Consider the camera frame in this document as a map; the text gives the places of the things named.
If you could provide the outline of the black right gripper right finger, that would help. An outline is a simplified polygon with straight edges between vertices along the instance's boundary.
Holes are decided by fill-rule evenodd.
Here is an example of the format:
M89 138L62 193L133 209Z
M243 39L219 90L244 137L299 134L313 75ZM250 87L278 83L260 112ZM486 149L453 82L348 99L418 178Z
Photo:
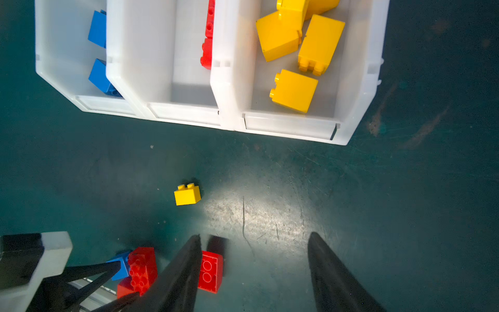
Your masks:
M318 311L385 311L317 232L309 237L307 254Z

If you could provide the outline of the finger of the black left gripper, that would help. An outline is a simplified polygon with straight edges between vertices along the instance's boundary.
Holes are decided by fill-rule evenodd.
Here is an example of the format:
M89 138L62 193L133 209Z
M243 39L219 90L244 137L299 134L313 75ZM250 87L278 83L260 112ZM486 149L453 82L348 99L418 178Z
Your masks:
M80 304L87 299L92 293L100 288L105 282L111 279L120 269L118 262L100 263L97 265L87 266L71 266L65 268L63 273L59 276L59 280L63 287L70 286L70 282L97 276L97 278L90 282L87 286L81 289L72 291L69 295L64 295L64 304Z
M113 294L93 294L87 298L88 311L122 311L126 306L131 305L140 298L139 293L131 293L121 298L116 298Z

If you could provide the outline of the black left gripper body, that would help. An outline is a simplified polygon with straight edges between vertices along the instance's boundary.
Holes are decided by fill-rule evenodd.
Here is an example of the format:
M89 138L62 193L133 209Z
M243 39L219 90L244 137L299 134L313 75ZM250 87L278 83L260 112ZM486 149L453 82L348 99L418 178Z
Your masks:
M1 236L1 311L26 311L44 278L62 274L73 244L67 231Z

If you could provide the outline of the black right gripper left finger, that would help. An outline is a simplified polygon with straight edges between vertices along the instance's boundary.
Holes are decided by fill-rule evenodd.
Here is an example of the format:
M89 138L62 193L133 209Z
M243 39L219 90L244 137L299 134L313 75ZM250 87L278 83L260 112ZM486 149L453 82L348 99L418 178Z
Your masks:
M150 289L123 310L194 311L201 259L201 239L193 235Z

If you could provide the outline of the red lego bottom brick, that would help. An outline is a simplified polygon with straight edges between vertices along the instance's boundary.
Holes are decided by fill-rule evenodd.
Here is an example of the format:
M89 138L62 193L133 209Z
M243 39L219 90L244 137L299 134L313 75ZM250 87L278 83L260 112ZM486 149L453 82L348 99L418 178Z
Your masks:
M117 287L117 299L120 299L126 295L130 295L130 294L133 294L135 293L135 289L134 287L131 285L131 282L132 282L132 278L131 277L127 277L127 278L124 278L119 284L118 284L118 287Z

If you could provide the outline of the blue lego bottom brick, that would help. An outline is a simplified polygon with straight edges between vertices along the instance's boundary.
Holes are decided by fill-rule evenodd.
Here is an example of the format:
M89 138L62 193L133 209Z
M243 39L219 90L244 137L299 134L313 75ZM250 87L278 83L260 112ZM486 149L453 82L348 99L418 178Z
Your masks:
M111 278L112 281L118 281L118 280L122 280L124 278L129 277L129 271L130 271L129 255L130 255L130 253L131 253L130 250L126 250L124 252L118 253L112 259L107 261L108 263L118 262L120 264L120 269Z

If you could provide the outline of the blue lego brick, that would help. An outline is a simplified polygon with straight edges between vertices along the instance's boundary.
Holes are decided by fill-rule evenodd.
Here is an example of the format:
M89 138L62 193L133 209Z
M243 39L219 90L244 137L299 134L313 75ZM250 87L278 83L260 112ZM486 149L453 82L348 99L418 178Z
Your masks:
M130 253L131 253L130 250L126 250L124 252L118 253L112 259L107 261L108 263L118 262L120 264L120 269L111 278L112 281L118 281L118 280L122 280L124 278L129 277L129 271L130 271L129 255L130 255Z
M121 97L121 94L106 77L106 62L96 59L88 80L108 96Z
M104 10L95 11L92 17L88 40L106 48L107 42L107 13Z

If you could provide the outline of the red lego long brick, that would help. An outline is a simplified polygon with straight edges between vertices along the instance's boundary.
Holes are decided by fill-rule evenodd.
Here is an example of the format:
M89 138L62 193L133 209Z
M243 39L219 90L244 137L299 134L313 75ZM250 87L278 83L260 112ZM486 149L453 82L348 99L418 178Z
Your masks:
M154 248L138 247L129 254L128 264L131 286L143 296L158 277Z
M201 56L200 63L207 70L211 70L212 66L215 3L215 0L209 1L205 27L205 40L201 46L203 55Z

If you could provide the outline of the yellow lego long brick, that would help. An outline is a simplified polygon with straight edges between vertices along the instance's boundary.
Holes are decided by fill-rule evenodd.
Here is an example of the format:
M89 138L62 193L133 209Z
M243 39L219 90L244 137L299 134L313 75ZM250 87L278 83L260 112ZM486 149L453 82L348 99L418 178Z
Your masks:
M317 79L282 70L275 75L274 82L275 88L270 91L274 103L300 113L308 112L318 86Z

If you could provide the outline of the yellow lego top brick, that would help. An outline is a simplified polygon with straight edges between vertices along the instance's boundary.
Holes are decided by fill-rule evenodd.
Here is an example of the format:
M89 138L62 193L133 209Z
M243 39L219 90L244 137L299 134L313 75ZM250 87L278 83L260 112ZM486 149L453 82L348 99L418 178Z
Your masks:
M335 54L345 25L342 21L314 14L298 54L299 70L310 70L315 76L324 74Z

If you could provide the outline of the blue lego top brick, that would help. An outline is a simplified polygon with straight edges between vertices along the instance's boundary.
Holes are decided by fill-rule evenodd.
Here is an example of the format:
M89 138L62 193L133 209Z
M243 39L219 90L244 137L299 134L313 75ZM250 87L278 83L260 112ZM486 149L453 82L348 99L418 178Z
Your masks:
M106 77L106 62L96 59L88 80L108 96L121 97L121 94Z

